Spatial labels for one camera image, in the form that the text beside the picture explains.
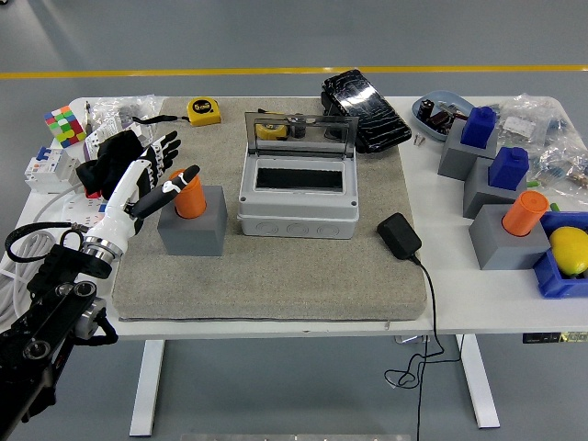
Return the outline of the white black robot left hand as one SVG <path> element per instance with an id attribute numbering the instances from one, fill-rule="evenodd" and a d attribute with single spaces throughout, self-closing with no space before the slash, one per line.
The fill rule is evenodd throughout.
<path id="1" fill-rule="evenodd" d="M 176 177 L 162 179 L 178 155 L 181 141 L 174 130 L 144 147 L 131 130 L 122 131 L 100 146 L 98 158 L 77 170 L 89 193 L 102 193 L 105 215 L 83 242 L 84 252 L 120 256 L 142 221 L 171 202 L 198 176 L 191 165 Z"/>

